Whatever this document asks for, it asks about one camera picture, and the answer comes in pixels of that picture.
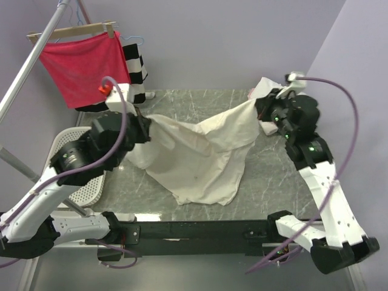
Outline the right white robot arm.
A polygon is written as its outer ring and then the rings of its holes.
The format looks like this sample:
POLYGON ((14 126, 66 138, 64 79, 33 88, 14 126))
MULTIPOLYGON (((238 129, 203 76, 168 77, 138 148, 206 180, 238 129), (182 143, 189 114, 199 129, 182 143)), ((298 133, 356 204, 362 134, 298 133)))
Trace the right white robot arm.
POLYGON ((346 200, 329 146, 316 132, 320 112, 315 99, 281 89, 256 100, 260 121, 273 122, 285 137, 287 155, 306 182, 318 208, 323 230, 288 211, 268 216, 266 235, 274 242, 292 240, 310 253, 323 274, 360 263, 380 250, 358 224, 346 200))

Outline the cream white t shirt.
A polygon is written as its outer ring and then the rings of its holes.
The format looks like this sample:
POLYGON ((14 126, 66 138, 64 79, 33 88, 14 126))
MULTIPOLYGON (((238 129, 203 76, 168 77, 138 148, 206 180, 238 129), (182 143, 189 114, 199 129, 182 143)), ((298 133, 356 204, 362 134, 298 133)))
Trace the cream white t shirt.
POLYGON ((151 140, 136 144, 127 160, 170 191, 179 205, 229 204, 259 135, 254 101, 197 124, 163 115, 149 119, 151 140))

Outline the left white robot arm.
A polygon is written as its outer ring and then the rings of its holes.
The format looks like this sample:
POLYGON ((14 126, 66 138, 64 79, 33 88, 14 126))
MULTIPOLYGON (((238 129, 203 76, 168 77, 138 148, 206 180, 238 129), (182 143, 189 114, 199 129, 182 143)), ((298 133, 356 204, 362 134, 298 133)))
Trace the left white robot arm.
POLYGON ((151 120, 140 114, 106 113, 94 119, 78 139, 51 158, 41 180, 8 212, 1 214, 1 256, 32 259, 54 246, 80 239, 113 244, 123 227, 113 212, 75 218, 53 218, 70 195, 106 171, 118 167, 136 144, 150 141, 151 120))

